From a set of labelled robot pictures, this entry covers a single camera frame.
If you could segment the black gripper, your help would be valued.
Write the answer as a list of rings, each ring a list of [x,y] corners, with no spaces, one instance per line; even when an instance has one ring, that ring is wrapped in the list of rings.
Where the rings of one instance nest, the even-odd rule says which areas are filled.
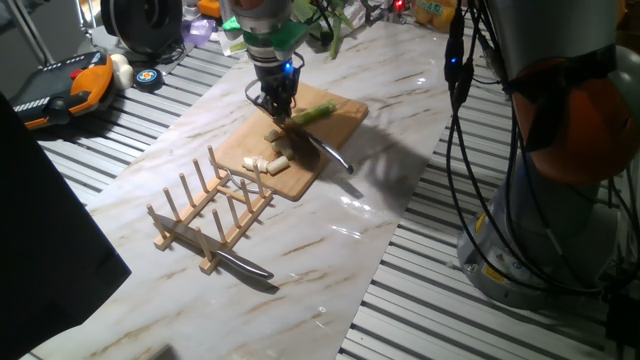
[[[276,66],[255,66],[261,91],[266,95],[264,105],[276,124],[284,124],[291,117],[291,108],[298,91],[300,68],[291,60]]]

